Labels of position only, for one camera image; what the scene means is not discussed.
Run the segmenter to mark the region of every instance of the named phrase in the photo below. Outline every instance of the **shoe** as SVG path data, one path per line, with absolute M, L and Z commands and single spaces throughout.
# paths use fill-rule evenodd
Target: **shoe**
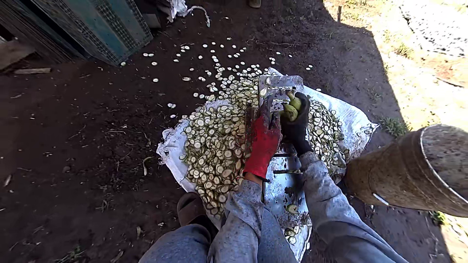
M 249 6 L 253 8 L 260 8 L 262 0 L 249 0 Z
M 199 224 L 204 226 L 211 235 L 211 240 L 218 233 L 218 229 L 206 215 L 202 198 L 196 192 L 185 193 L 177 202 L 177 216 L 180 226 Z

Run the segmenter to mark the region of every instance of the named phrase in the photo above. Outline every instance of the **blue jeans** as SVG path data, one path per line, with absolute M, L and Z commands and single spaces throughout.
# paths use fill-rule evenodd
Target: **blue jeans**
M 257 260 L 262 263 L 297 262 L 279 223 L 270 211 L 263 210 Z M 206 262 L 212 238 L 204 226 L 190 224 L 168 232 L 143 255 L 139 263 Z

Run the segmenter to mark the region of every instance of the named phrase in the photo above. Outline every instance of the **green banana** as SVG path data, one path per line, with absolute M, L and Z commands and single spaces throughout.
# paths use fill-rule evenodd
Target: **green banana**
M 296 110 L 295 107 L 293 107 L 292 105 L 289 105 L 285 102 L 282 103 L 283 105 L 283 109 L 284 109 L 284 113 L 283 113 L 283 116 L 285 116 L 289 121 L 293 122 L 296 120 L 297 118 L 297 115 L 299 114 Z
M 292 93 L 291 91 L 286 91 L 286 95 L 289 97 L 289 99 L 291 100 L 289 102 L 290 105 L 292 105 L 293 107 L 296 108 L 296 110 L 299 110 L 300 109 L 300 106 L 301 106 L 301 102 L 300 102 L 300 99 L 299 98 L 296 98 L 294 96 L 294 93 Z

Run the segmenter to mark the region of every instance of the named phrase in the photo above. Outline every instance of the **gray sweatshirt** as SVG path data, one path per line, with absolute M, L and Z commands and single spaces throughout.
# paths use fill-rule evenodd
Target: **gray sweatshirt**
M 407 263 L 358 216 L 311 153 L 300 156 L 304 192 L 313 228 L 338 263 Z M 208 252 L 208 262 L 257 262 L 263 203 L 260 185 L 243 180 L 226 202 L 227 220 Z

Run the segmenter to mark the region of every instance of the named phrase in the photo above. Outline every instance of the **black glove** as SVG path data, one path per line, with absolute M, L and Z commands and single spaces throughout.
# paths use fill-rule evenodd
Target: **black glove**
M 301 92 L 294 94 L 300 99 L 301 106 L 298 110 L 299 115 L 293 122 L 288 121 L 282 117 L 281 120 L 281 133 L 284 138 L 292 143 L 296 149 L 297 156 L 301 156 L 306 152 L 311 152 L 312 147 L 309 142 L 306 141 L 306 129 L 309 121 L 309 107 L 310 101 L 307 96 Z

